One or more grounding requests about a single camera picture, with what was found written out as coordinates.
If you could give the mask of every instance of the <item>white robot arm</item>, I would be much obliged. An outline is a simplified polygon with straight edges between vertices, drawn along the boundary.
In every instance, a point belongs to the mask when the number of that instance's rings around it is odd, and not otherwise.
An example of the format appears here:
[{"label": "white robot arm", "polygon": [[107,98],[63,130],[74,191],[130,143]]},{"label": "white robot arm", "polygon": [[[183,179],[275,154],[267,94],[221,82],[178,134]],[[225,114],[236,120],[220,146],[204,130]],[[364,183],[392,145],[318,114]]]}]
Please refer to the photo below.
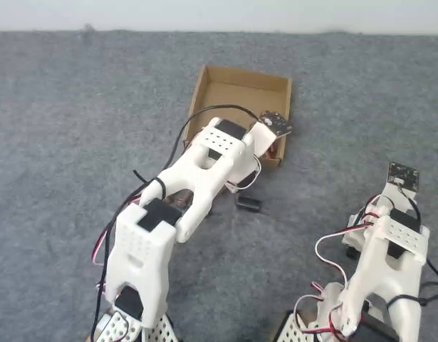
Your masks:
[{"label": "white robot arm", "polygon": [[[277,113],[265,114],[262,121],[246,132],[228,120],[213,118],[181,157],[146,186],[139,202],[118,215],[105,287],[114,315],[96,341],[131,342],[140,333],[148,341],[160,322],[164,331],[170,329],[165,312],[174,242],[190,238],[223,186],[235,192],[253,184],[261,171],[259,157],[291,131]],[[193,192],[192,205],[184,214],[163,201],[183,189]],[[176,341],[172,333],[167,340]]]},{"label": "white robot arm", "polygon": [[[313,283],[320,293],[307,297],[318,300],[316,318],[304,325],[294,316],[298,301],[276,341],[289,341],[288,337],[312,342],[418,341],[419,283],[429,239],[429,229],[420,224],[414,203],[418,179],[418,171],[392,162],[382,194],[371,197],[352,215],[347,228],[326,236],[344,234],[343,243],[360,252],[355,273],[348,281],[337,264],[318,254],[338,266],[345,283],[329,283],[325,288]],[[418,218],[409,216],[409,209],[415,209]],[[372,295],[381,297],[386,306],[373,306]],[[386,314],[390,322],[384,320]]]}]

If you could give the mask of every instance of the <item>perforated metal plate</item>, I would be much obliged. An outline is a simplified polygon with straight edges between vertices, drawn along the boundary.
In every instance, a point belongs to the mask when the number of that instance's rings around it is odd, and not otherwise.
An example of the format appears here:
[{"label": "perforated metal plate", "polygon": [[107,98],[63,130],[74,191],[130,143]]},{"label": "perforated metal plate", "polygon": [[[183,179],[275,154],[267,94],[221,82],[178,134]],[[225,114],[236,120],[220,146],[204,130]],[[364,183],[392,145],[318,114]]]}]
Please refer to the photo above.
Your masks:
[{"label": "perforated metal plate", "polygon": [[163,315],[159,323],[148,334],[149,342],[178,342],[167,315]]},{"label": "perforated metal plate", "polygon": [[[298,317],[301,329],[306,329],[303,321]],[[280,334],[276,337],[276,342],[313,342],[313,335],[308,335],[297,331],[295,328],[295,316],[293,312],[288,316]]]}]

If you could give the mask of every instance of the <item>wire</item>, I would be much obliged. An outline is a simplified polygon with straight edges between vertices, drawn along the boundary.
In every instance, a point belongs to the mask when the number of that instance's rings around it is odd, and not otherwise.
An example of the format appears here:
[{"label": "wire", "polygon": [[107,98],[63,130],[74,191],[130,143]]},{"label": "wire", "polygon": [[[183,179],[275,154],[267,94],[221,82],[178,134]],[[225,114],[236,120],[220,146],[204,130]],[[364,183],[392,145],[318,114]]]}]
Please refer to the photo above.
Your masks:
[{"label": "wire", "polygon": [[256,121],[260,121],[258,116],[256,116],[251,110],[249,110],[245,107],[242,107],[240,105],[210,105],[209,107],[205,107],[201,110],[198,110],[195,114],[192,114],[185,121],[184,125],[182,125],[181,130],[179,131],[179,134],[177,135],[176,140],[174,141],[174,145],[173,145],[172,151],[170,153],[170,156],[168,157],[168,161],[165,163],[162,170],[165,170],[166,168],[168,168],[170,166],[171,162],[173,161],[174,155],[176,154],[177,146],[179,145],[179,141],[181,140],[181,137],[182,137],[182,133],[184,132],[184,129],[186,128],[186,126],[189,124],[190,121],[192,121],[199,114],[207,112],[208,110],[225,109],[225,108],[240,110],[242,112],[245,112],[248,116],[255,119]]},{"label": "wire", "polygon": [[427,265],[431,268],[431,270],[438,276],[438,269],[432,264],[430,258],[426,259]]},{"label": "wire", "polygon": [[[168,160],[165,163],[165,165],[163,166],[162,170],[167,169],[170,166],[171,162],[173,161],[174,155],[176,154],[177,146],[179,145],[179,141],[181,140],[181,137],[182,137],[182,133],[184,132],[184,129],[186,128],[186,126],[189,124],[189,122],[193,118],[197,117],[199,114],[204,113],[208,110],[225,109],[225,108],[240,110],[242,112],[245,112],[247,115],[249,115],[251,118],[255,119],[256,121],[259,121],[259,118],[251,110],[249,110],[245,107],[242,107],[240,105],[229,105],[229,104],[210,105],[209,107],[205,107],[201,110],[198,110],[196,113],[191,115],[185,121],[184,125],[181,127],[179,134],[177,135],[176,140],[174,141],[174,145],[173,145],[172,151],[170,153],[170,156],[168,157]],[[97,303],[95,305],[95,314],[94,314],[94,319],[93,319],[93,325],[92,325],[92,328],[90,330],[90,340],[91,341],[93,341],[93,336],[94,336],[94,333],[95,333],[95,330],[96,330],[97,324],[98,324],[98,315],[100,314],[101,296],[102,296],[103,287],[104,287],[105,278],[106,278],[106,271],[107,271],[107,267],[108,267],[108,258],[110,256],[111,231],[113,230],[113,227],[115,225],[115,222],[116,222],[116,219],[118,218],[119,213],[128,205],[129,202],[133,201],[133,199],[137,195],[139,195],[141,193],[141,191],[143,191],[152,181],[153,181],[153,179],[151,179],[149,182],[141,184],[137,189],[135,189],[132,193],[130,193],[127,196],[127,198],[125,198],[124,201],[120,204],[118,209],[115,211],[113,217],[111,218],[111,220],[108,222],[108,224],[105,226],[104,230],[102,231],[102,234],[104,234],[104,236],[105,236],[105,257],[103,260],[103,268],[102,268],[102,274],[101,274],[101,278],[100,278],[100,286],[98,287]]]},{"label": "wire", "polygon": [[322,296],[316,296],[314,294],[305,294],[301,297],[298,298],[298,300],[295,302],[295,306],[293,308],[293,315],[295,316],[295,324],[296,324],[296,328],[298,328],[298,330],[301,333],[330,333],[331,330],[329,328],[317,328],[317,329],[308,329],[308,330],[303,330],[301,329],[301,327],[299,326],[299,320],[298,320],[298,314],[297,314],[297,310],[298,310],[298,305],[299,303],[306,298],[314,298],[317,301],[323,301],[323,297]]},{"label": "wire", "polygon": [[312,281],[311,282],[311,286],[315,289],[315,290],[317,290],[318,292],[320,292],[320,293],[322,293],[325,289],[319,284],[319,283],[317,283],[316,281]]},{"label": "wire", "polygon": [[136,176],[136,178],[139,179],[141,182],[143,182],[143,183],[147,182],[147,180],[145,180],[137,170],[133,170],[132,172]]},{"label": "wire", "polygon": [[255,183],[256,179],[259,177],[259,175],[261,173],[261,169],[262,169],[260,159],[258,159],[258,157],[256,155],[254,155],[254,159],[256,160],[258,167],[256,169],[255,177],[248,185],[246,185],[245,187],[237,187],[235,184],[233,184],[231,182],[227,182],[227,183],[230,184],[231,186],[233,186],[237,190],[245,190],[245,189],[249,188],[250,186],[252,186],[252,184]]},{"label": "wire", "polygon": [[[409,201],[410,205],[412,205],[413,210],[415,211],[416,215],[417,215],[417,221],[421,224],[421,212],[419,211],[419,208],[417,206],[417,204],[414,202],[413,199],[411,199],[410,197],[408,197],[404,191],[402,190],[401,186],[397,187],[399,192],[405,197],[407,198],[407,200]],[[432,261],[430,258],[426,259],[426,263],[427,265],[431,268],[431,270],[438,276],[438,269],[433,265]]]},{"label": "wire", "polygon": [[421,213],[419,212],[418,206],[417,204],[414,202],[413,199],[411,199],[410,197],[408,197],[404,191],[402,191],[402,187],[401,185],[397,186],[397,189],[399,190],[399,192],[405,197],[407,198],[407,200],[409,201],[410,205],[412,206],[413,210],[415,211],[415,214],[417,215],[417,221],[421,224]]},{"label": "wire", "polygon": [[333,312],[337,309],[339,309],[342,306],[342,303],[339,303],[337,306],[331,309],[330,313],[328,314],[328,323],[330,326],[331,333],[336,337],[340,342],[345,342],[345,339],[342,338],[342,333],[340,330],[336,329],[333,324]]},{"label": "wire", "polygon": [[100,286],[98,287],[98,293],[97,293],[97,303],[95,305],[95,315],[93,319],[93,325],[92,329],[90,331],[90,340],[93,341],[93,336],[95,333],[95,330],[97,328],[98,324],[98,315],[100,313],[100,305],[101,305],[101,296],[103,292],[103,287],[105,284],[105,278],[106,278],[106,271],[108,266],[108,257],[110,256],[110,235],[111,231],[113,230],[114,224],[116,222],[116,219],[118,218],[119,213],[125,208],[125,206],[128,204],[128,202],[138,195],[141,191],[143,191],[151,182],[146,182],[141,184],[136,190],[134,190],[130,195],[127,196],[127,198],[120,204],[118,209],[115,211],[113,218],[108,222],[106,227],[104,228],[105,232],[105,258],[103,262],[103,268],[102,268],[102,275],[100,278]]},{"label": "wire", "polygon": [[371,225],[372,225],[372,223],[363,223],[363,224],[357,224],[355,226],[347,227],[347,228],[344,228],[336,233],[325,235],[324,237],[321,237],[320,239],[318,239],[318,241],[316,242],[315,251],[316,251],[317,257],[321,261],[323,261],[326,264],[329,264],[331,266],[334,266],[336,269],[338,269],[340,271],[340,273],[342,274],[342,277],[344,278],[344,289],[346,289],[347,285],[348,285],[347,274],[345,274],[344,269],[339,264],[336,264],[335,262],[328,260],[328,259],[324,258],[323,256],[321,256],[320,252],[318,251],[318,245],[325,239],[329,239],[331,237],[338,237],[340,235],[344,235],[344,234],[351,232],[351,231],[366,229],[367,227],[369,227]]}]

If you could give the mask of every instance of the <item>open cardboard box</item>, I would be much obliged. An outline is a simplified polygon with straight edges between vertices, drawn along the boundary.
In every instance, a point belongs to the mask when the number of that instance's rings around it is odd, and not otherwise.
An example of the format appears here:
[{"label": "open cardboard box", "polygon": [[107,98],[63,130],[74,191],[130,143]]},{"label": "open cardboard box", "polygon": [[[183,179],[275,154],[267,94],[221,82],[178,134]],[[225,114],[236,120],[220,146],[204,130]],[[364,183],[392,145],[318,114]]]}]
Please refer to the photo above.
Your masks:
[{"label": "open cardboard box", "polygon": [[[257,116],[266,112],[278,112],[285,119],[290,116],[292,80],[280,76],[224,66],[203,66],[190,105],[189,116],[208,105],[232,104],[250,109]],[[220,117],[250,128],[254,120],[237,109],[216,109],[198,115],[187,126],[184,146],[208,124],[213,117]],[[270,157],[262,162],[276,167],[283,160],[286,137],[278,139]]]}]

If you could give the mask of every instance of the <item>cable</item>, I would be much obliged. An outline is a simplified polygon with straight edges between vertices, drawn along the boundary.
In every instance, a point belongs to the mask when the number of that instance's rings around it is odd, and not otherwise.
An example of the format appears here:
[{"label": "cable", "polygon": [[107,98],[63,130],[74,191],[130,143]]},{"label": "cable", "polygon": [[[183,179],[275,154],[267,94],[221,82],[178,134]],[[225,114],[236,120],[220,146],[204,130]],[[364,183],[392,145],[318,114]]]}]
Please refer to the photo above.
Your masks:
[{"label": "cable", "polygon": [[147,182],[147,180],[145,180],[137,170],[133,170],[132,172],[136,176],[136,178],[139,179],[141,182],[143,182],[143,183]]},{"label": "cable", "polygon": [[199,114],[207,112],[208,110],[225,109],[225,108],[240,110],[242,112],[245,112],[248,116],[255,119],[256,121],[260,121],[258,116],[256,116],[251,110],[249,110],[245,107],[242,107],[240,105],[210,105],[210,106],[205,107],[201,110],[198,110],[195,114],[192,114],[185,121],[184,125],[182,125],[181,130],[179,131],[179,134],[177,135],[176,140],[174,141],[174,145],[173,145],[172,151],[170,153],[170,156],[168,157],[168,161],[165,163],[162,170],[165,170],[166,168],[168,168],[170,166],[171,162],[173,161],[174,155],[176,154],[177,146],[179,145],[179,141],[181,140],[181,137],[182,137],[182,133],[184,132],[184,129],[186,128],[186,126],[189,124],[190,121],[192,121]]},{"label": "cable", "polygon": [[427,265],[431,268],[431,270],[438,276],[438,269],[432,264],[430,258],[426,258]]},{"label": "cable", "polygon": [[[401,186],[397,187],[399,192],[405,197],[407,198],[407,200],[409,201],[410,205],[412,205],[413,210],[415,211],[416,215],[417,215],[417,221],[421,224],[421,212],[418,209],[417,204],[414,202],[413,199],[411,199],[410,197],[408,197],[404,191],[402,191]],[[432,264],[432,261],[430,258],[426,259],[426,263],[427,265],[431,268],[431,270],[438,276],[438,269]]]},{"label": "cable", "polygon": [[252,184],[255,183],[256,179],[259,177],[259,175],[261,173],[261,169],[262,169],[260,159],[258,159],[258,157],[256,155],[254,155],[254,159],[256,160],[258,167],[257,167],[255,177],[248,185],[246,185],[245,187],[237,187],[235,184],[233,184],[231,182],[227,182],[227,183],[230,184],[231,186],[235,187],[237,190],[245,190],[245,189],[249,188],[250,186],[252,186]]},{"label": "cable", "polygon": [[296,312],[297,312],[297,310],[298,310],[298,305],[299,305],[299,303],[300,303],[303,299],[306,299],[306,298],[314,298],[314,299],[316,299],[317,301],[323,301],[323,297],[322,297],[322,296],[316,296],[316,295],[314,295],[314,294],[305,294],[305,295],[299,297],[298,300],[295,302],[295,306],[294,306],[294,308],[293,308],[293,315],[295,316],[295,325],[296,325],[296,328],[298,328],[298,330],[299,330],[301,333],[330,333],[330,332],[331,332],[330,328],[317,328],[317,329],[310,329],[310,330],[309,330],[309,329],[308,329],[308,330],[303,330],[303,329],[301,329],[301,327],[299,326],[298,314],[297,314]]},{"label": "cable", "polygon": [[127,196],[127,198],[120,204],[120,206],[118,207],[118,209],[115,211],[113,218],[108,222],[108,224],[106,225],[106,227],[104,228],[104,232],[105,232],[105,258],[103,261],[103,268],[102,268],[102,275],[100,278],[100,286],[98,287],[98,293],[97,293],[97,303],[95,306],[95,315],[94,315],[94,319],[93,319],[93,325],[92,325],[92,329],[90,331],[90,340],[93,340],[93,336],[95,334],[95,330],[97,328],[97,324],[98,324],[98,315],[100,314],[100,305],[101,305],[101,296],[102,296],[102,292],[103,292],[103,287],[104,287],[104,283],[105,283],[105,278],[106,278],[106,269],[108,266],[108,257],[110,256],[110,235],[111,235],[111,230],[114,227],[114,223],[116,222],[116,219],[118,218],[119,213],[125,208],[125,206],[128,204],[128,202],[135,197],[136,195],[138,195],[141,191],[143,191],[151,182],[146,182],[141,184],[136,190],[134,190],[130,195]]},{"label": "cable", "polygon": [[413,199],[411,199],[410,197],[408,197],[404,191],[402,191],[402,187],[400,185],[397,186],[397,189],[399,190],[399,192],[402,194],[402,196],[404,196],[405,198],[407,198],[407,200],[409,201],[410,205],[412,206],[413,210],[415,211],[415,214],[417,215],[417,221],[421,224],[421,213],[419,212],[418,206],[417,204],[414,202]]},{"label": "cable", "polygon": [[336,269],[338,269],[340,271],[340,273],[342,274],[342,277],[344,278],[344,289],[346,289],[347,285],[348,285],[347,274],[345,274],[344,269],[339,264],[336,264],[335,262],[333,262],[331,260],[328,260],[328,259],[324,258],[323,256],[321,256],[320,253],[318,252],[318,245],[323,240],[329,239],[330,237],[338,237],[340,235],[344,235],[344,234],[346,234],[348,232],[351,232],[351,231],[366,229],[367,227],[369,227],[371,225],[372,225],[372,223],[363,223],[363,224],[357,224],[355,226],[347,227],[347,228],[344,228],[344,229],[342,229],[342,230],[340,230],[340,231],[338,231],[336,233],[325,235],[324,237],[321,237],[320,239],[318,239],[318,241],[316,242],[315,251],[316,251],[317,257],[321,261],[323,261],[326,264],[329,264],[331,266],[334,266]]},{"label": "cable", "polygon": [[[168,160],[165,163],[165,165],[163,166],[162,170],[167,169],[170,166],[171,162],[173,161],[174,155],[176,154],[177,146],[179,145],[179,141],[181,140],[181,137],[182,137],[182,133],[184,132],[184,129],[186,128],[186,126],[189,124],[189,122],[193,118],[197,117],[201,113],[204,113],[208,110],[225,109],[225,108],[240,110],[242,112],[245,112],[247,115],[249,115],[251,118],[255,119],[256,121],[259,121],[259,118],[251,110],[249,110],[245,107],[242,107],[240,105],[229,105],[229,104],[210,105],[209,107],[205,107],[201,110],[198,110],[196,113],[191,115],[185,121],[184,125],[182,125],[182,127],[179,131],[179,134],[177,135],[176,140],[174,141],[174,145],[173,145],[172,151],[170,153],[170,156],[168,157]],[[95,315],[94,315],[94,319],[93,319],[93,325],[92,325],[92,328],[90,330],[90,341],[91,342],[94,341],[93,336],[94,336],[94,333],[95,333],[95,330],[96,330],[97,324],[98,324],[98,315],[100,314],[101,296],[102,296],[103,286],[104,286],[105,278],[106,278],[106,270],[108,267],[108,258],[110,256],[111,231],[113,230],[113,227],[115,225],[115,222],[116,222],[116,219],[118,218],[119,213],[127,206],[127,204],[129,202],[133,201],[133,199],[141,191],[143,191],[152,181],[153,180],[150,180],[149,182],[145,182],[145,183],[141,184],[137,189],[135,189],[132,193],[130,193],[127,196],[127,198],[125,198],[125,200],[120,204],[118,209],[115,211],[113,217],[111,218],[111,220],[108,222],[108,224],[105,226],[104,230],[102,231],[102,234],[104,234],[104,236],[105,236],[105,257],[103,260],[103,269],[102,269],[102,274],[101,274],[101,278],[100,278],[100,286],[98,287],[97,303],[95,305]]]}]

